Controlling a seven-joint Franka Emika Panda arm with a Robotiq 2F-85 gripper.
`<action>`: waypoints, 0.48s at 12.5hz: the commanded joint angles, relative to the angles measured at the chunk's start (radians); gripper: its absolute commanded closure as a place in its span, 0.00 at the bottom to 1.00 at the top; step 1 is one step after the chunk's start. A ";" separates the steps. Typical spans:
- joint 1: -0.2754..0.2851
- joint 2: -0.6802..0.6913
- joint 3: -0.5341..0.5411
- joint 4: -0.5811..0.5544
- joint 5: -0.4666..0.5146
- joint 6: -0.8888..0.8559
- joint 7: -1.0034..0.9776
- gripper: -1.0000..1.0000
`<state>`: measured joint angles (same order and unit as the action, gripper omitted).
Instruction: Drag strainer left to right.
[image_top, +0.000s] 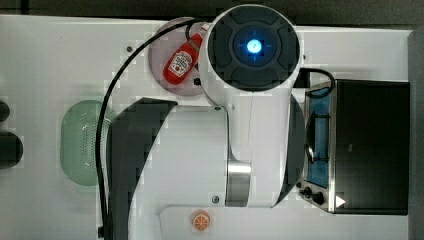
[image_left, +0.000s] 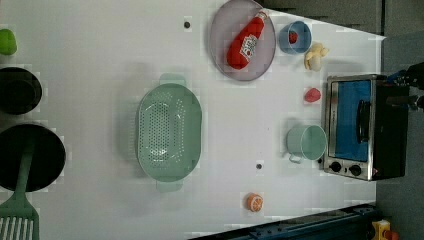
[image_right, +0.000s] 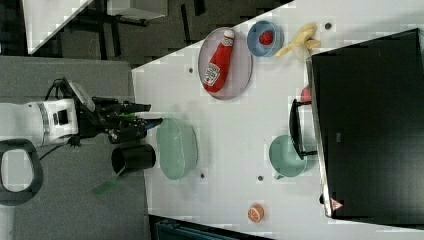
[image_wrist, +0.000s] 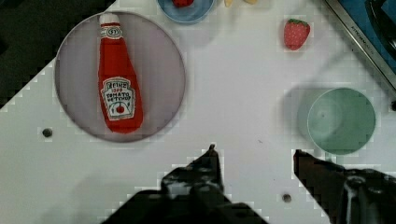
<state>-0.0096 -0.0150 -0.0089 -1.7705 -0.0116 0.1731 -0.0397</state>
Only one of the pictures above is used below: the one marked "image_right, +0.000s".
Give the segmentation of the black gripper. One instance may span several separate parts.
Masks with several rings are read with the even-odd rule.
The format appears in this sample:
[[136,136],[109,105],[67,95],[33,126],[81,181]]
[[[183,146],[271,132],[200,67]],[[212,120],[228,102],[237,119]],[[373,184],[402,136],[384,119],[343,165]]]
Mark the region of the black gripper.
[[112,144],[134,141],[163,122],[162,118],[142,120],[131,116],[137,112],[149,112],[150,104],[90,97],[80,84],[70,83],[69,86],[78,113],[78,133],[68,140],[70,145],[79,145],[82,139],[94,138],[101,133],[107,134]]

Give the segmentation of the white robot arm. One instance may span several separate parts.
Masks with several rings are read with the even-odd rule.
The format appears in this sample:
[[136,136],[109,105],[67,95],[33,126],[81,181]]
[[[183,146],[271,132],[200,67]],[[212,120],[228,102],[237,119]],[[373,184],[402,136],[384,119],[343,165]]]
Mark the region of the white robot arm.
[[39,147],[78,146],[81,140],[99,134],[106,134],[112,144],[140,140],[163,122],[161,118],[135,115],[150,111],[149,104],[92,97],[80,84],[65,78],[56,79],[49,91],[55,94],[53,99],[1,105],[1,159],[5,160],[11,151],[21,151],[29,157],[33,174],[23,190],[1,187],[3,206],[24,204],[41,189],[44,176]]

